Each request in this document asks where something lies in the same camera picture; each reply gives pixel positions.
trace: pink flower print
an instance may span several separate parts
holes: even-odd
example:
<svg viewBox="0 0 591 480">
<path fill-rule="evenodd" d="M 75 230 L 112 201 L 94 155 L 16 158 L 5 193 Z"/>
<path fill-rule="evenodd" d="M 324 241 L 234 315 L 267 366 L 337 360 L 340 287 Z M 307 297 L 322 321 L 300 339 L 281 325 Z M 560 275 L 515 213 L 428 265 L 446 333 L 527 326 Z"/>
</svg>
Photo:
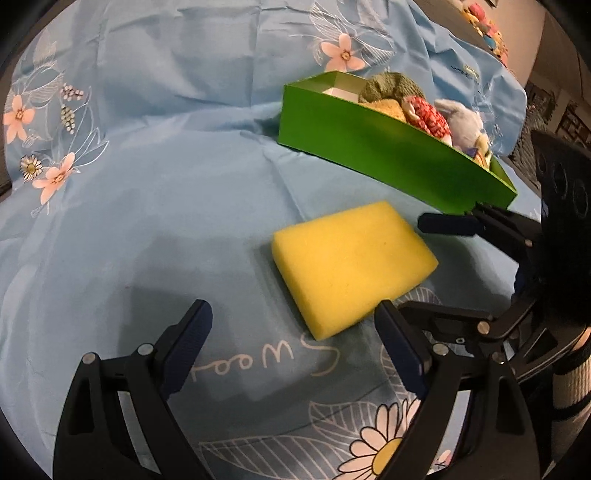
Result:
<svg viewBox="0 0 591 480">
<path fill-rule="evenodd" d="M 36 189 L 43 189 L 41 192 L 41 204 L 45 205 L 49 199 L 57 192 L 67 178 L 72 173 L 72 166 L 76 155 L 68 153 L 61 162 L 60 167 L 49 167 L 45 173 L 44 179 L 34 180 L 33 187 Z"/>
<path fill-rule="evenodd" d="M 359 57 L 354 57 L 355 52 L 351 51 L 351 37 L 346 33 L 339 35 L 339 45 L 334 45 L 324 41 L 321 44 L 322 51 L 330 57 L 326 64 L 325 72 L 338 70 L 346 72 L 347 70 L 361 70 L 365 67 L 365 62 Z"/>
<path fill-rule="evenodd" d="M 15 95 L 12 99 L 12 112 L 4 114 L 4 125 L 8 126 L 6 132 L 6 143 L 12 143 L 12 140 L 18 135 L 21 140 L 27 139 L 27 133 L 23 128 L 24 125 L 28 125 L 33 121 L 35 117 L 35 109 L 22 107 L 22 97 Z"/>
</svg>

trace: stuffed toy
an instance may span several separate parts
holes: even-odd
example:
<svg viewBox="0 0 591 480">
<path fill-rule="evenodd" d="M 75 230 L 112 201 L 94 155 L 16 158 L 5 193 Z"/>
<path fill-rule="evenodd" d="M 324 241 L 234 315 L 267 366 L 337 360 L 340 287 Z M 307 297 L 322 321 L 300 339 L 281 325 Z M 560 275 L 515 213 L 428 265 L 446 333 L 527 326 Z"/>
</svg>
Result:
<svg viewBox="0 0 591 480">
<path fill-rule="evenodd" d="M 493 34 L 489 35 L 494 41 L 496 48 L 493 49 L 493 54 L 501 61 L 501 63 L 506 67 L 507 60 L 509 59 L 509 49 L 505 46 L 505 42 L 503 41 L 503 35 L 500 31 L 496 31 Z"/>
<path fill-rule="evenodd" d="M 421 87 L 403 73 L 383 72 L 367 81 L 359 94 L 359 103 L 371 103 L 386 98 L 401 103 L 406 96 L 425 98 Z"/>
<path fill-rule="evenodd" d="M 385 113 L 396 120 L 406 123 L 406 117 L 402 111 L 400 104 L 393 98 L 386 98 L 384 100 L 378 100 L 377 102 L 363 103 L 363 106 L 371 108 L 381 113 Z"/>
<path fill-rule="evenodd" d="M 479 4 L 472 4 L 467 9 L 472 15 L 474 15 L 479 21 L 486 23 L 486 13 Z"/>
<path fill-rule="evenodd" d="M 464 153 L 470 157 L 474 163 L 480 165 L 482 168 L 487 170 L 490 168 L 490 162 L 488 164 L 486 163 L 485 158 L 477 148 L 468 148 Z"/>
<path fill-rule="evenodd" d="M 418 96 L 404 97 L 402 99 L 402 110 L 408 123 L 412 126 L 438 138 L 450 147 L 452 146 L 452 135 L 447 121 L 424 98 Z"/>
<path fill-rule="evenodd" d="M 448 2 L 450 2 L 454 7 L 456 7 L 460 12 L 464 11 L 464 4 L 462 3 L 462 0 L 447 0 Z"/>
<path fill-rule="evenodd" d="M 464 151 L 476 146 L 476 140 L 484 128 L 478 113 L 453 100 L 435 100 L 435 108 L 447 120 L 455 148 Z"/>
<path fill-rule="evenodd" d="M 468 20 L 472 24 L 472 26 L 477 30 L 477 32 L 480 35 L 482 35 L 480 28 L 478 28 L 478 24 L 480 23 L 480 20 L 478 20 L 478 17 L 475 17 L 474 15 L 472 15 L 469 10 L 464 10 L 461 12 L 461 14 L 466 20 Z"/>
</svg>

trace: wrinkled fabric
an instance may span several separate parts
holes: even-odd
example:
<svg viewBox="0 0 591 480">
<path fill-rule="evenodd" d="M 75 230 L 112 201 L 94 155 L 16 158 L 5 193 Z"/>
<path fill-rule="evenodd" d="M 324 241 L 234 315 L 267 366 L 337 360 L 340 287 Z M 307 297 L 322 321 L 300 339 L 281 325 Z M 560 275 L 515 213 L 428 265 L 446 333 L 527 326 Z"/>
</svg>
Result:
<svg viewBox="0 0 591 480">
<path fill-rule="evenodd" d="M 169 405 L 215 478 L 332 479 L 351 466 L 361 428 L 399 419 L 404 433 L 413 397 L 371 320 L 313 341 L 270 253 L 274 231 L 367 203 L 385 199 L 415 226 L 433 211 L 277 144 L 283 85 L 322 72 L 322 42 L 343 33 L 366 63 L 357 74 L 404 72 L 429 101 L 480 111 L 498 154 L 513 149 L 525 115 L 517 81 L 411 1 L 79 0 L 24 53 L 5 112 L 21 95 L 36 113 L 5 149 L 0 404 L 46 472 L 81 356 L 154 342 L 196 298 L 212 305 L 213 329 Z M 43 161 L 42 180 L 68 153 L 73 170 L 42 205 L 46 187 L 23 181 L 21 157 Z M 539 199 L 507 170 L 512 208 L 539 218 Z M 424 239 L 440 266 L 406 299 L 509 305 L 512 260 L 478 238 Z M 440 453 L 465 405 L 464 395 Z"/>
</svg>

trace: red patterned plush toy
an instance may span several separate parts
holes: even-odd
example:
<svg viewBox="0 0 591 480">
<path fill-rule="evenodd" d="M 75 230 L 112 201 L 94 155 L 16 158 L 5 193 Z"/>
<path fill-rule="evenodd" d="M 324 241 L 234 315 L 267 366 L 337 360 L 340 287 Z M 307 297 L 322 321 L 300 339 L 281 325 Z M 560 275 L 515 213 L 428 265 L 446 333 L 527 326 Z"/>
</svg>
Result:
<svg viewBox="0 0 591 480">
<path fill-rule="evenodd" d="M 452 146 L 452 133 L 443 115 L 425 99 L 407 96 L 402 100 L 402 110 L 408 123 L 420 128 L 443 143 Z"/>
</svg>

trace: wall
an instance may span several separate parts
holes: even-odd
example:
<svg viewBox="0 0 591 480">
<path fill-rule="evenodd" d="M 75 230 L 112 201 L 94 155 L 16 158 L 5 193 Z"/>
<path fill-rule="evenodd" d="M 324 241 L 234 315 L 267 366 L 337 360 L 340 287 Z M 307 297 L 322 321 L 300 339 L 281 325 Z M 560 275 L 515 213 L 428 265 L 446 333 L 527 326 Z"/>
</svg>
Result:
<svg viewBox="0 0 591 480">
<path fill-rule="evenodd" d="M 465 0 L 471 5 L 472 0 Z M 508 68 L 520 84 L 525 86 L 538 54 L 544 29 L 545 9 L 536 0 L 499 0 L 497 8 L 486 0 L 477 0 L 486 16 L 499 27 L 503 40 L 509 48 Z"/>
<path fill-rule="evenodd" d="M 531 72 L 530 75 L 530 82 L 534 85 L 544 89 L 546 92 L 554 92 L 556 96 L 556 109 L 552 114 L 552 118 L 548 122 L 548 130 L 551 132 L 556 132 L 558 128 L 558 124 L 560 120 L 562 120 L 562 116 L 571 100 L 577 102 L 579 105 L 575 110 L 577 116 L 581 119 L 581 121 L 591 129 L 591 106 L 587 103 L 584 103 L 580 98 L 575 98 L 565 89 L 561 88 L 560 86 L 556 85 L 552 80 L 549 80 L 545 76 L 541 75 L 539 72 Z"/>
</svg>

